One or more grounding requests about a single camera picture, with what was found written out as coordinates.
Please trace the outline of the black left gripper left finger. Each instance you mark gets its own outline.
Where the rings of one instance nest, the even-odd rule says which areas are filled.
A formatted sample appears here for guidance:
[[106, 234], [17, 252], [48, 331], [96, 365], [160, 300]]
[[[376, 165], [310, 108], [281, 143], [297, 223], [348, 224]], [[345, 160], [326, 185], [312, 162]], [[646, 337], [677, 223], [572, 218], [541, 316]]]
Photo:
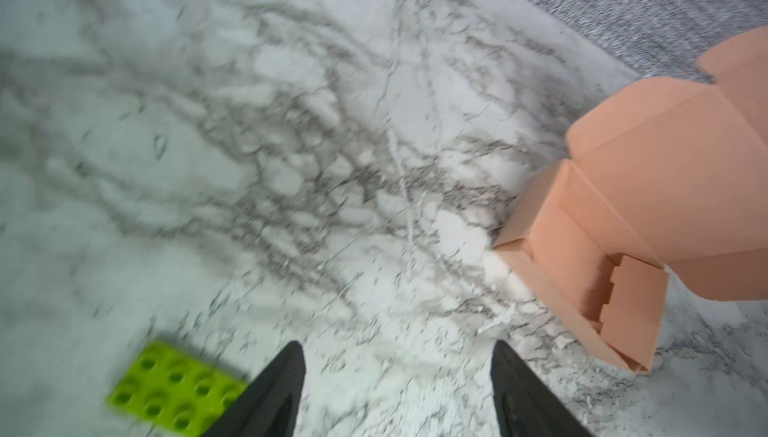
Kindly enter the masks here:
[[305, 376], [302, 346], [291, 341], [202, 436], [293, 436]]

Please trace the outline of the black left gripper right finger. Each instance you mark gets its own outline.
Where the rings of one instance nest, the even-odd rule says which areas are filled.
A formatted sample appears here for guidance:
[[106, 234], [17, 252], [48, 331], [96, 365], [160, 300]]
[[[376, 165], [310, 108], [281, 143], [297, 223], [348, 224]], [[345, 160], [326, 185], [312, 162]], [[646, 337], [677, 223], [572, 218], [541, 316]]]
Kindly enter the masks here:
[[490, 377], [502, 437], [592, 436], [505, 341], [494, 345]]

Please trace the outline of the small green tag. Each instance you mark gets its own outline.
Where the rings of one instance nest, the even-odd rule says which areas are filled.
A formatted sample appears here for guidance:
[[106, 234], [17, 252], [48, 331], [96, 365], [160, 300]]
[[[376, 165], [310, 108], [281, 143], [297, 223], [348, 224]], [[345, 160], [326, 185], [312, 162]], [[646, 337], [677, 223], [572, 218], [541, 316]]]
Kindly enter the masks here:
[[138, 354], [105, 405], [181, 436], [200, 436], [246, 388], [244, 380], [155, 340]]

